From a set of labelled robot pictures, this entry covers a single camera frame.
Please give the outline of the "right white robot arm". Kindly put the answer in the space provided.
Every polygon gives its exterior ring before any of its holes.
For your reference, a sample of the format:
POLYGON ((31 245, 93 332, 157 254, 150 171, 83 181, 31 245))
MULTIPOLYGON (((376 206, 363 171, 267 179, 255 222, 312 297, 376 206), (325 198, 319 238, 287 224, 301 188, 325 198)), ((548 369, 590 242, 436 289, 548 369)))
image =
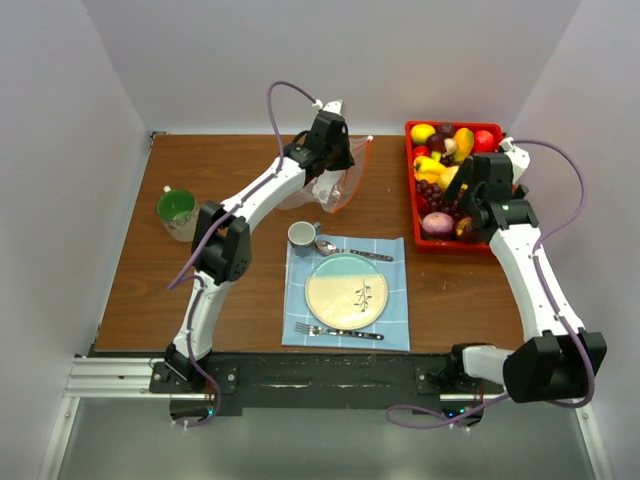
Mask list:
POLYGON ((528 166, 518 151, 469 157, 446 190, 488 242, 515 299, 524 333, 514 351, 488 344, 453 347, 448 386, 469 392, 480 380, 503 386, 516 403, 546 401, 579 408, 595 393, 595 375, 607 352, 568 305, 542 246, 534 210, 516 179, 528 166))

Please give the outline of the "dark red mango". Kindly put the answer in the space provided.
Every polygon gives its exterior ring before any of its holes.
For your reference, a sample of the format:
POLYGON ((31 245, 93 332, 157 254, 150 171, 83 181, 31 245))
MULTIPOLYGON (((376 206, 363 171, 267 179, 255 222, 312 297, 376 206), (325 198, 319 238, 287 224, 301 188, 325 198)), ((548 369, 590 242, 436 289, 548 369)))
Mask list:
POLYGON ((457 221, 454 227, 455 240, 463 243, 482 243, 482 234, 473 226, 470 216, 457 221))

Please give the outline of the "clear zip top bag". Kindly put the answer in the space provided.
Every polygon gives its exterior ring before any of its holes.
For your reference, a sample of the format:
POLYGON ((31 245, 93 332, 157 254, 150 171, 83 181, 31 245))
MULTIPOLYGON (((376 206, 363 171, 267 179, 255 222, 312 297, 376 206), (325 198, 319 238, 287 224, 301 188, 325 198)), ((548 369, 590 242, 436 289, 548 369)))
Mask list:
POLYGON ((350 153, 354 160, 351 168, 343 171, 325 171, 301 190, 288 196, 277 208, 290 210, 307 203, 317 203, 328 213, 337 213, 344 208, 360 188, 374 136, 350 136, 349 140, 350 153))

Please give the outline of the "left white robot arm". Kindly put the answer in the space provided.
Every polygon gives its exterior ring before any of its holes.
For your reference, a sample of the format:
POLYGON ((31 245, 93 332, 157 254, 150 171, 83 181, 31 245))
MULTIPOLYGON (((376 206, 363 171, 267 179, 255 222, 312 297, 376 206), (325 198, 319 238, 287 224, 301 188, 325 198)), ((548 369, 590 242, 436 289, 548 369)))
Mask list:
POLYGON ((207 380, 204 360, 212 351, 215 325, 231 287, 248 270, 251 236, 279 204, 327 171, 354 166, 348 127, 332 111, 317 113, 301 144, 292 142, 284 157, 242 191, 222 203, 209 201, 199 211, 192 242, 192 294, 183 323, 165 351, 173 382, 185 392, 200 390, 207 380))

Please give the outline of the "yellow bell pepper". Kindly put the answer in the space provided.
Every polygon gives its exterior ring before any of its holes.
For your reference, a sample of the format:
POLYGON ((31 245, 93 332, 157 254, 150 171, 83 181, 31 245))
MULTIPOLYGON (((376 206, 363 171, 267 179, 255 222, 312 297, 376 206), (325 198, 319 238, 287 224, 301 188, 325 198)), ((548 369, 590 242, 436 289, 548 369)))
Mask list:
POLYGON ((417 182, 436 183, 446 167, 428 156, 417 156, 413 160, 414 178, 417 182))

